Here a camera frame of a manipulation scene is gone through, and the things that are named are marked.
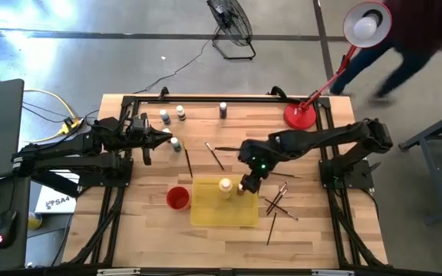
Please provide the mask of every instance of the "person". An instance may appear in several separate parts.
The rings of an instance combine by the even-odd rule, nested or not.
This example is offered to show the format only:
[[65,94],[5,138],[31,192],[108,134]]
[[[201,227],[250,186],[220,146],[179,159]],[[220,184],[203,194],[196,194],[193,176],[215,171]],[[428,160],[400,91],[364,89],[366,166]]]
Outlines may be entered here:
[[348,94],[345,86],[388,50],[400,53],[403,61],[378,90],[371,102],[389,103],[389,94],[420,71],[442,50],[442,0],[384,0],[392,16],[388,36],[372,48],[363,48],[347,70],[332,84],[330,94]]

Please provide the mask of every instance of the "person's leg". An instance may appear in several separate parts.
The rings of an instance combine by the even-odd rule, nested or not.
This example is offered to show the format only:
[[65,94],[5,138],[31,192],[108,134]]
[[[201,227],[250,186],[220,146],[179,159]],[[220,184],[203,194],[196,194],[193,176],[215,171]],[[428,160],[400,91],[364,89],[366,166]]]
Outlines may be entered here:
[[381,85],[375,97],[382,98],[387,96],[395,88],[401,86],[405,81],[420,71],[432,58],[433,54],[422,54],[408,49],[398,48],[404,60],[401,65],[388,76],[387,80]]
[[390,50],[392,43],[389,40],[382,41],[372,48],[361,49],[348,65],[348,68],[335,80],[330,88],[330,93],[341,94],[345,86],[350,83],[364,69],[373,64],[386,51]]

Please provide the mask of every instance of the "red desk lamp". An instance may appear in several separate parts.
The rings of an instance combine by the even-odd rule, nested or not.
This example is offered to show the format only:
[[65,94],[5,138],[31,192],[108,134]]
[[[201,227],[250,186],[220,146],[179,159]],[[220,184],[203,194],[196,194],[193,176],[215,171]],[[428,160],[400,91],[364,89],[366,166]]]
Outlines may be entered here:
[[390,29],[391,13],[385,5],[378,2],[363,2],[352,8],[344,19],[344,36],[351,43],[351,48],[342,58],[340,68],[334,77],[306,102],[291,103],[286,107],[284,110],[286,123],[294,129],[310,128],[316,121],[316,111],[312,103],[345,71],[358,48],[369,48],[379,44],[387,37]]

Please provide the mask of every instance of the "computer mouse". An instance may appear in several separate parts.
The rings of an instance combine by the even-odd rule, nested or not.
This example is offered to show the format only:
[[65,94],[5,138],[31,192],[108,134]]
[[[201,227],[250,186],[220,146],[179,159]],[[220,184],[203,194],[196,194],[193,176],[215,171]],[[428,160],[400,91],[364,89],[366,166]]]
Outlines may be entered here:
[[4,211],[0,215],[0,248],[7,248],[15,241],[16,211]]

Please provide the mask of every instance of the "wooden table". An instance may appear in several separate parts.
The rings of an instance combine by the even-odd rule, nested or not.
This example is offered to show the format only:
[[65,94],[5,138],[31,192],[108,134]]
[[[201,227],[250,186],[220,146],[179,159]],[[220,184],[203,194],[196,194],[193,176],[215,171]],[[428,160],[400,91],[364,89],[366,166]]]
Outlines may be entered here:
[[[106,94],[100,118],[118,117],[122,96]],[[355,121],[347,97],[331,97],[331,111],[336,127]],[[242,175],[247,165],[240,163],[236,152],[217,152],[223,172],[204,145],[237,147],[245,139],[266,140],[269,133],[288,129],[282,119],[285,104],[229,103],[228,118],[219,119],[218,103],[182,103],[187,119],[178,120],[177,103],[141,104],[151,125],[162,130],[160,109],[167,109],[172,119],[168,126],[181,142],[187,141],[195,176]],[[344,153],[352,145],[341,145]],[[301,159],[280,163],[275,172],[301,176],[292,179],[270,176],[262,182],[260,195],[273,198],[279,186],[288,181],[289,190],[280,206],[299,217],[299,221],[279,214],[270,245],[266,245],[272,216],[267,217],[267,203],[259,200],[259,226],[256,228],[210,228],[190,224],[190,212],[176,212],[167,207],[167,190],[174,186],[191,188],[184,151],[175,153],[169,143],[151,152],[152,166],[142,162],[140,149],[133,150],[134,171],[126,189],[114,266],[177,268],[337,268],[334,235],[326,192],[322,189],[317,162],[319,149]],[[76,212],[66,243],[64,260],[73,258],[97,227],[103,188],[86,191],[77,202]],[[349,190],[355,229],[376,257],[387,262],[374,203],[359,190]],[[350,258],[348,237],[343,234],[346,255]],[[104,236],[105,252],[108,235]]]

